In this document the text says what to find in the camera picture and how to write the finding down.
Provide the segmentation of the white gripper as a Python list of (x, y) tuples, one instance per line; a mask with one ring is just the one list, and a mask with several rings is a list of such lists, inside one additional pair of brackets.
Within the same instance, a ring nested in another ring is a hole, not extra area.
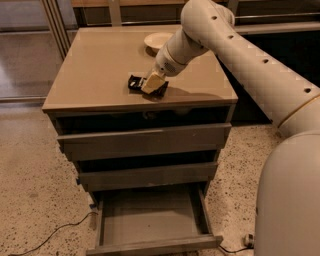
[(165, 44), (157, 53), (153, 72), (144, 80), (141, 90), (151, 94), (158, 90), (164, 83), (165, 77), (174, 77), (182, 72), (187, 64), (185, 53), (178, 48), (171, 48)]

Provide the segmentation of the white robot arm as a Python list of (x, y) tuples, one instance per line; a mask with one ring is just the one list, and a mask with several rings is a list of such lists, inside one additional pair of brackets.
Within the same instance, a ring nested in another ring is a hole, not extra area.
[(254, 256), (320, 256), (320, 89), (233, 25), (232, 12), (213, 0), (188, 0), (142, 90), (153, 93), (193, 58), (215, 53), (285, 137), (261, 172)]

